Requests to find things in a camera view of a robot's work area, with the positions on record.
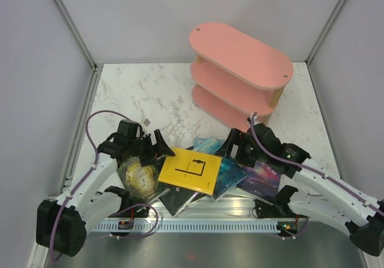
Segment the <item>teal underwater cover book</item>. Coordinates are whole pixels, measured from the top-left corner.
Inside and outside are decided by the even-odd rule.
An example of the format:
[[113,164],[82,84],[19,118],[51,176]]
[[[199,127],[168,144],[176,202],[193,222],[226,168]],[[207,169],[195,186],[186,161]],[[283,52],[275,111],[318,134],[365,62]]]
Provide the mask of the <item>teal underwater cover book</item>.
[[247,174],[233,159],[222,158],[212,198],[217,201],[232,188],[236,188]]

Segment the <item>yellow book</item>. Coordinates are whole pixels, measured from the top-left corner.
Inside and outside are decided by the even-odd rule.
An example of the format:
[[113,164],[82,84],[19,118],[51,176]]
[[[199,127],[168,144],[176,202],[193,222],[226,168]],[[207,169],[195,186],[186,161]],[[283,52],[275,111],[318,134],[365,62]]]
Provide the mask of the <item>yellow book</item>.
[[175,156],[166,157],[158,180],[212,195],[222,158],[178,147],[173,147],[172,150]]

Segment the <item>black Moon and Sixpence book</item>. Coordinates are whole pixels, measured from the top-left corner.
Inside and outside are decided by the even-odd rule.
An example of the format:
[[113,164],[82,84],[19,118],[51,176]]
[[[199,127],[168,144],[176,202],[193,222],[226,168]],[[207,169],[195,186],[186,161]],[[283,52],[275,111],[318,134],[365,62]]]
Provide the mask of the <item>black Moon and Sixpence book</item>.
[[179,186],[168,185],[168,191],[160,201],[172,217],[179,215],[190,203],[202,196],[202,193]]

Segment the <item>light blue Old Man book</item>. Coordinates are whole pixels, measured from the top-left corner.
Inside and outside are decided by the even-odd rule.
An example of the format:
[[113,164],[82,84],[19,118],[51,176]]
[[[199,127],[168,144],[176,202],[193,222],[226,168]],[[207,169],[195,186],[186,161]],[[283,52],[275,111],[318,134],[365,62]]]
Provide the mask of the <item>light blue Old Man book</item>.
[[193,150],[213,155],[220,149],[220,147],[222,147],[224,142],[225,140],[216,139],[214,137],[195,138],[193,141]]

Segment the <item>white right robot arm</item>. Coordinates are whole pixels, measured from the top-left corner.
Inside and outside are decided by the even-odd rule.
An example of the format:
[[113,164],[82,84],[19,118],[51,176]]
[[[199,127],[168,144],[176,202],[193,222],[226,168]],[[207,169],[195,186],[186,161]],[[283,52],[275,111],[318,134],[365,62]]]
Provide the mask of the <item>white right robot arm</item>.
[[315,190],[316,199],[298,188],[285,185],[274,198],[274,209],[281,216],[306,216],[344,233],[363,252],[378,257],[383,251],[383,201],[331,176],[310,154],[293,143],[282,143],[264,124],[247,132],[235,128],[217,155],[228,158],[234,145],[235,159],[252,167],[260,161],[296,183]]

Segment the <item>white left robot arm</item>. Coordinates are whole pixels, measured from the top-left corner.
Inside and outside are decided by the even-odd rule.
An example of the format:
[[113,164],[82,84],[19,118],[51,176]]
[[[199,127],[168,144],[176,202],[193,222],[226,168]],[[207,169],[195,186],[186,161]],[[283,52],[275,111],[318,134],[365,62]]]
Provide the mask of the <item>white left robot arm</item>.
[[137,207],[127,189],[100,188],[116,174],[124,160],[138,160],[141,168],[175,153],[160,130],[146,134],[137,122],[123,119],[115,133],[96,148],[95,161],[81,177],[54,200],[37,208],[36,243],[69,257],[85,244],[87,235],[109,216],[127,216]]

